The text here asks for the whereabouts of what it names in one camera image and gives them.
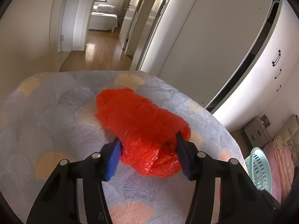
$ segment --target quilted blanket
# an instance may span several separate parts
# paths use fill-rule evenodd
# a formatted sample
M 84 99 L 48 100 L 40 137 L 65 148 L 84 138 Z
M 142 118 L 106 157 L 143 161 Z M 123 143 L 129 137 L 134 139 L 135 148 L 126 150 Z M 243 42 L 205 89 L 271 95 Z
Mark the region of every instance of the quilted blanket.
M 298 116 L 293 114 L 285 126 L 278 134 L 283 140 L 287 142 L 288 148 L 292 154 L 292 160 L 295 167 L 299 166 L 299 123 Z
M 42 73 L 26 79 L 0 107 L 0 191 L 25 223 L 45 181 L 63 158 L 85 159 L 114 136 L 95 118 L 97 94 L 129 87 L 186 120 L 198 150 L 213 158 L 237 158 L 241 151 L 227 130 L 203 107 L 144 72 L 76 71 Z M 81 223 L 86 223 L 82 183 L 78 183 Z M 119 163 L 103 183 L 114 224 L 183 224 L 194 182 L 182 172 L 170 178 L 142 177 Z

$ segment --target laundry basket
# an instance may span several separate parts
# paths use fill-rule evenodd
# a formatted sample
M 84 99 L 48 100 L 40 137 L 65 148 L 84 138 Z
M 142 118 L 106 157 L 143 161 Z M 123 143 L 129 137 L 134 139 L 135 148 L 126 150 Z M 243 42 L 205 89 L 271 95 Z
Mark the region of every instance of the laundry basket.
M 249 176 L 257 189 L 265 189 L 271 194 L 272 178 L 267 157 L 261 149 L 252 149 L 249 157 L 245 159 Z

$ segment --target red plastic bag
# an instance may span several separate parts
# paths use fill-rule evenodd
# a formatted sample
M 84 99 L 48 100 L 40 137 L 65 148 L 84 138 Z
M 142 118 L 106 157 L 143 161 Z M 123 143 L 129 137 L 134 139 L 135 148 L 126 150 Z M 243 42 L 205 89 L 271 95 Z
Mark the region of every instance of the red plastic bag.
M 175 152 L 181 131 L 190 138 L 189 124 L 160 109 L 130 88 L 107 89 L 97 96 L 96 117 L 122 143 L 121 161 L 143 176 L 170 177 L 181 170 Z

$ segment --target white sofa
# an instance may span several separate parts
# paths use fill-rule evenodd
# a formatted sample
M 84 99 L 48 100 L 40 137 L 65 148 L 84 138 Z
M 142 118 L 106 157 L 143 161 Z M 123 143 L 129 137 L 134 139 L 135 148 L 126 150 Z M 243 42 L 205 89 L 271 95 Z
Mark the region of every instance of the white sofa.
M 117 15 L 113 14 L 114 6 L 100 4 L 93 7 L 92 17 L 90 19 L 89 29 L 111 30 L 117 27 Z

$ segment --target pink blanket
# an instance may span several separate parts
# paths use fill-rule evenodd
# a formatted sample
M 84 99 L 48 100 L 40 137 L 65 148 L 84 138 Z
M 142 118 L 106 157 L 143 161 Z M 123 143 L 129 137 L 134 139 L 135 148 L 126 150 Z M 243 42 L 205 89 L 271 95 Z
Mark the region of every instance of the pink blanket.
M 266 155 L 269 165 L 270 165 L 270 170 L 271 170 L 271 177 L 272 177 L 272 191 L 271 195 L 279 202 L 281 203 L 281 195 L 282 195 L 282 190 L 281 190 L 281 183 L 280 183 L 280 176 L 279 176 L 279 171 L 276 163 L 276 159 L 274 157 L 274 152 L 273 152 L 273 141 L 269 142 L 264 149 L 264 154 Z
M 280 176 L 280 183 L 282 186 L 282 201 L 284 201 L 292 187 L 294 178 L 294 163 L 289 148 L 285 145 L 282 149 L 274 149 L 274 157 L 277 162 L 277 167 Z

